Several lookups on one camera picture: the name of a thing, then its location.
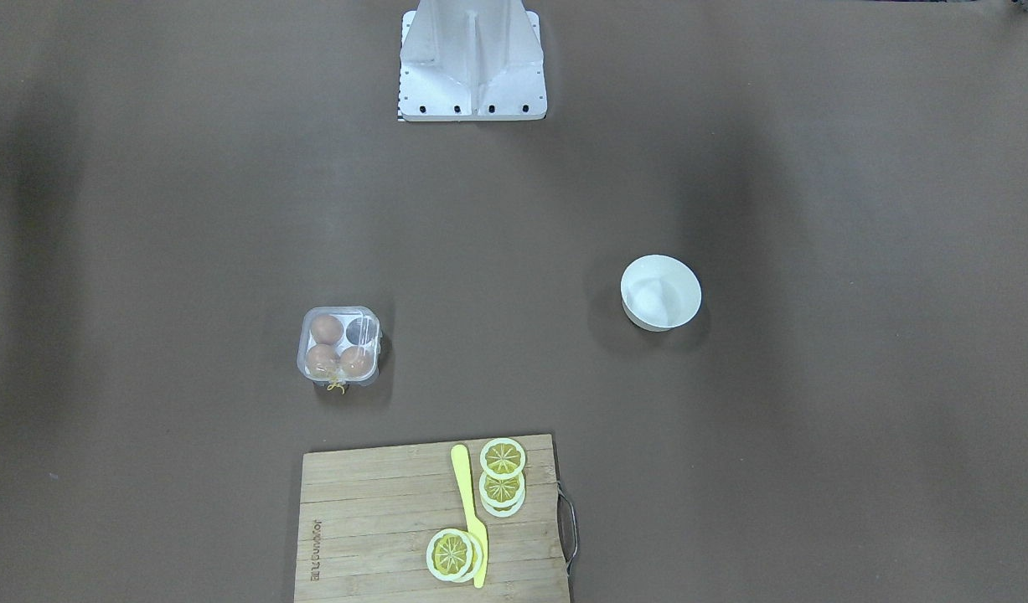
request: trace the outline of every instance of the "lime slice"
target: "lime slice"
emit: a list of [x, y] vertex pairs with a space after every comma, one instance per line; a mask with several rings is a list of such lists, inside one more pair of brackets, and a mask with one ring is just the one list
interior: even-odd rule
[[524, 474], [506, 480], [495, 480], [480, 474], [480, 501], [494, 508], [509, 508], [524, 497]]
[[428, 571], [443, 581], [453, 581], [465, 576], [473, 564], [473, 544], [469, 535], [461, 530], [440, 530], [428, 543], [425, 553]]
[[465, 582], [476, 577], [476, 572], [480, 571], [480, 565], [483, 565], [483, 545], [480, 544], [479, 539], [477, 539], [473, 534], [465, 532], [465, 535], [469, 537], [469, 541], [473, 543], [473, 566], [468, 572], [465, 572], [465, 576], [453, 580], [456, 582]]
[[495, 518], [509, 518], [511, 515], [514, 515], [514, 513], [521, 511], [521, 504], [524, 504], [524, 496], [521, 496], [521, 499], [517, 500], [517, 502], [514, 503], [514, 506], [510, 506], [509, 508], [495, 508], [490, 504], [484, 503], [483, 510], [490, 513], [490, 515], [494, 515]]
[[513, 478], [524, 469], [524, 449], [509, 438], [495, 438], [480, 450], [483, 473], [495, 480]]

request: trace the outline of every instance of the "yellow knife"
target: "yellow knife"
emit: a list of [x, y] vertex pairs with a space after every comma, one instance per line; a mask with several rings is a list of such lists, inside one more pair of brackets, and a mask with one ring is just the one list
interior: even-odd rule
[[450, 462], [453, 463], [453, 476], [457, 478], [457, 492], [461, 492], [461, 506], [465, 508], [465, 527], [480, 541], [483, 549], [483, 561], [480, 569], [473, 577], [473, 587], [483, 587], [483, 575], [487, 572], [487, 528], [476, 518], [476, 504], [473, 502], [473, 474], [469, 464], [469, 449], [464, 444], [456, 444], [450, 449]]

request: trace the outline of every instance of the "clear plastic egg container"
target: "clear plastic egg container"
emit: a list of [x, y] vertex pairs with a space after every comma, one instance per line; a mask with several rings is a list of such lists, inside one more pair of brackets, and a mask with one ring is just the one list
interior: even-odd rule
[[379, 373], [379, 319], [365, 306], [322, 306], [305, 313], [298, 370], [328, 389], [368, 385]]

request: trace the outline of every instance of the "cutting board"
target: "cutting board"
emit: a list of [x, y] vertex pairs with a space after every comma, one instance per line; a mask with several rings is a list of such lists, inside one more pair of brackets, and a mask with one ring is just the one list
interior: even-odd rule
[[[483, 440], [304, 455], [295, 603], [570, 603], [559, 541], [555, 447], [551, 436], [516, 436], [524, 447], [525, 500], [491, 518], [477, 482]], [[425, 564], [438, 530], [465, 530], [450, 447], [469, 447], [476, 516], [490, 541], [487, 580], [437, 580]]]

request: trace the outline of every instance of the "cutting board handle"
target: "cutting board handle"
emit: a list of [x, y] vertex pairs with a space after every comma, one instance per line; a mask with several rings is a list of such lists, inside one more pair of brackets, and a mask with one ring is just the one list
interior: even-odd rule
[[[566, 492], [562, 489], [562, 481], [557, 482], [559, 486], [559, 541], [562, 544], [562, 557], [566, 559], [566, 577], [573, 575], [573, 565], [574, 559], [578, 558], [578, 549], [580, 547], [580, 537], [578, 535], [578, 512], [574, 508], [574, 502], [570, 500], [570, 496], [566, 496]], [[566, 515], [563, 515], [562, 507], [567, 508]], [[571, 545], [566, 545], [566, 533], [570, 533]]]

